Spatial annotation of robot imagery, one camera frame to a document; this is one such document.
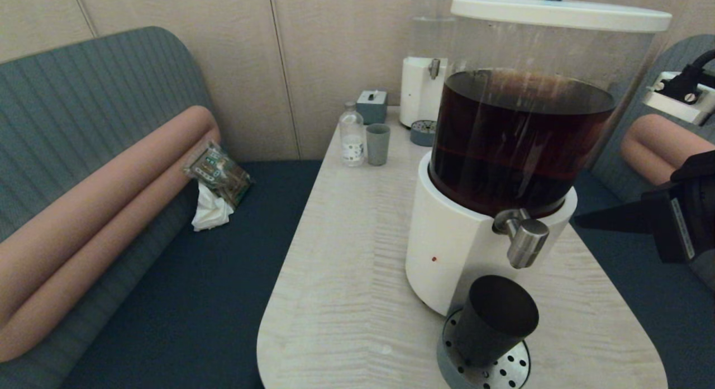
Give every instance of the white table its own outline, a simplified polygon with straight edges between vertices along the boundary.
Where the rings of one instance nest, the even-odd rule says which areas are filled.
[[[261,321],[266,389],[447,388],[436,363],[445,318],[404,274],[417,165],[429,149],[409,142],[397,111],[383,167],[343,167],[332,137]],[[570,226],[519,283],[541,315],[525,387],[667,387],[651,340]]]

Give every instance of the white lid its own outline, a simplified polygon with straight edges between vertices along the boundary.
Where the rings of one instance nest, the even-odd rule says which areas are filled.
[[[657,10],[578,1],[452,0],[452,14],[472,19],[620,32],[668,30],[672,15]]]

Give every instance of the bottle label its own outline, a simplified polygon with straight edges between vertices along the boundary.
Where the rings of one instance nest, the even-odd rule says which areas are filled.
[[[345,139],[342,142],[342,159],[346,162],[355,162],[365,155],[361,139]]]

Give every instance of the beverage dispenser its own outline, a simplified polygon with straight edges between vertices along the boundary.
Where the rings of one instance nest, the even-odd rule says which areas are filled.
[[[477,277],[518,282],[574,213],[572,185],[671,15],[575,1],[454,0],[409,284],[447,315]]]
[[[437,121],[454,32],[452,0],[411,0],[411,35],[403,60],[400,122]]]

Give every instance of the white dispenser base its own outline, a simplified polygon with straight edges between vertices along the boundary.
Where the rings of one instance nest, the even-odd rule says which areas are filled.
[[[403,60],[400,122],[406,127],[411,127],[416,121],[437,121],[447,73],[447,58],[437,58],[440,60],[440,70],[435,79],[430,76],[432,59],[407,57]]]
[[[404,268],[418,297],[446,316],[461,307],[478,277],[498,274],[518,282],[520,274],[541,266],[578,200],[571,188],[556,213],[539,219],[549,227],[549,238],[534,264],[514,269],[506,257],[509,237],[492,231],[494,219],[449,200],[432,184],[427,174],[431,157],[429,152],[420,162]]]

